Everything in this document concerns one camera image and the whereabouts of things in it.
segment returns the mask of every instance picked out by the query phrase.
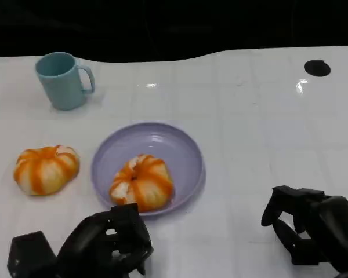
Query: plate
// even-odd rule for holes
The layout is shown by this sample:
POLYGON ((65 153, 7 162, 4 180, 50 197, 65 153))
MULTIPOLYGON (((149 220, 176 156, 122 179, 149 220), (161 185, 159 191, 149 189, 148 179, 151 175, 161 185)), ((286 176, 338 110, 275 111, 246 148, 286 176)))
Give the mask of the plate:
POLYGON ((165 207, 141 213, 142 216, 165 214, 180 207, 205 184, 204 160, 190 136, 163 123, 139 123, 110 135, 93 158, 93 186, 106 206, 116 205, 108 194, 114 176, 129 159, 140 154, 162 158, 174 185, 173 196, 165 207))

